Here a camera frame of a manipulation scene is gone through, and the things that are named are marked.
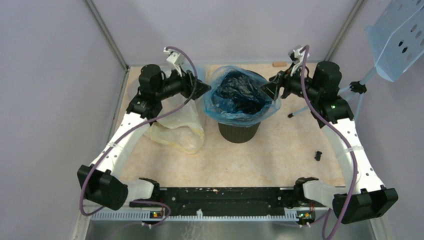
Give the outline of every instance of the white plastic bag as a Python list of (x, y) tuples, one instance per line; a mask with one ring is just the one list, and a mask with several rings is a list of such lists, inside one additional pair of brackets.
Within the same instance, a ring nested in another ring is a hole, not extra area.
[[(169, 67), (160, 67), (169, 76)], [(137, 94), (139, 81), (134, 81), (128, 88), (128, 94), (132, 99)], [(177, 108), (186, 100), (181, 94), (177, 94), (162, 101), (162, 110), (159, 116)], [(205, 141), (206, 116), (202, 112), (201, 98), (196, 101), (190, 100), (182, 109), (159, 119), (144, 133), (145, 136), (160, 144), (176, 148), (186, 154), (196, 153)]]

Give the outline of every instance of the metal rod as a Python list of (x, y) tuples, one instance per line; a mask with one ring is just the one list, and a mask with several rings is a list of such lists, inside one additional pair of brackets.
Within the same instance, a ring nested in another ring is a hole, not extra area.
[(350, 85), (349, 85), (349, 86), (345, 86), (345, 87), (343, 87), (342, 89), (340, 89), (340, 90), (338, 91), (337, 95), (340, 95), (340, 94), (342, 94), (342, 93), (346, 92), (346, 91), (347, 91), (347, 90), (349, 90), (349, 89), (350, 89)]
[(365, 85), (377, 73), (377, 69), (373, 67), (369, 72), (359, 81), (361, 85)]
[(356, 92), (353, 92), (353, 91), (351, 91), (350, 93), (349, 93), (349, 95), (347, 95), (347, 97), (346, 97), (346, 101), (348, 101), (349, 102), (349, 100), (355, 95), (355, 93)]
[(100, 13), (96, 8), (96, 5), (93, 3), (93, 0), (84, 0), (84, 2), (87, 5), (88, 9), (90, 10), (90, 13), (92, 17), (94, 18), (94, 21), (96, 22), (98, 28), (100, 29), (101, 34), (106, 39), (107, 45), (109, 45), (109, 48), (112, 51), (113, 55), (115, 55), (121, 67), (127, 70), (129, 68), (128, 64), (127, 62), (125, 62), (121, 51), (119, 50), (117, 44), (112, 38), (111, 33), (106, 27), (106, 24), (102, 19), (102, 16), (100, 16)]
[(359, 94), (358, 105), (356, 106), (356, 112), (355, 112), (355, 115), (353, 116), (355, 120), (357, 120), (359, 117), (359, 111), (361, 110), (361, 104), (363, 99), (364, 99), (364, 94)]
[(305, 106), (305, 107), (303, 107), (303, 108), (301, 108), (301, 109), (299, 109), (299, 110), (297, 110), (297, 111), (293, 112), (291, 115), (292, 115), (293, 117), (294, 117), (294, 116), (296, 116), (296, 115), (299, 115), (299, 114), (303, 113), (304, 111), (306, 111), (308, 108), (309, 108), (308, 106)]
[(116, 101), (115, 109), (113, 112), (112, 123), (110, 124), (109, 133), (107, 134), (107, 142), (104, 145), (108, 144), (111, 138), (114, 136), (115, 128), (117, 126), (119, 112), (121, 110), (122, 100), (124, 99), (125, 88), (127, 86), (129, 75), (130, 75), (130, 69), (128, 68), (123, 75), (122, 84), (119, 91), (119, 97), (118, 97), (118, 100)]
[(340, 44), (342, 43), (342, 40), (344, 39), (345, 35), (348, 32), (348, 29), (354, 22), (355, 17), (358, 15), (359, 10), (364, 5), (364, 3), (367, 2), (367, 0), (357, 0), (355, 5), (353, 6), (352, 10), (350, 11), (349, 15), (347, 16), (346, 20), (343, 23), (343, 26), (341, 27), (340, 31), (338, 32), (338, 35), (335, 37), (333, 43), (331, 44), (331, 47), (325, 56), (326, 61), (330, 61), (336, 50), (339, 48)]

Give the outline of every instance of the blue plastic bag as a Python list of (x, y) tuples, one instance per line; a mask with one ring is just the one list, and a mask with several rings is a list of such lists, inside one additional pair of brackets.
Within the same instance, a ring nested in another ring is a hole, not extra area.
[(281, 107), (280, 98), (270, 98), (260, 87), (268, 81), (237, 66), (222, 66), (211, 76), (212, 90), (203, 96), (203, 111), (218, 123), (251, 127), (269, 118)]

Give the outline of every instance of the perforated metal shelf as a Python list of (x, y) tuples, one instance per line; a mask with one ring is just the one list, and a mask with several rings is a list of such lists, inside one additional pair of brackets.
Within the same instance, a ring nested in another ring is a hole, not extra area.
[(395, 82), (424, 53), (424, 0), (392, 0), (365, 31), (378, 75)]

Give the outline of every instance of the metal floor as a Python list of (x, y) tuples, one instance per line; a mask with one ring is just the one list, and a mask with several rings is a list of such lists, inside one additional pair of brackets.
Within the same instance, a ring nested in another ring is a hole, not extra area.
[[(333, 215), (327, 234), (335, 223)], [(86, 240), (320, 240), (324, 221), (311, 228), (286, 227), (266, 221), (168, 221), (153, 229), (132, 225), (115, 230), (130, 221), (92, 220)], [(341, 225), (333, 240), (375, 240), (370, 221)]]

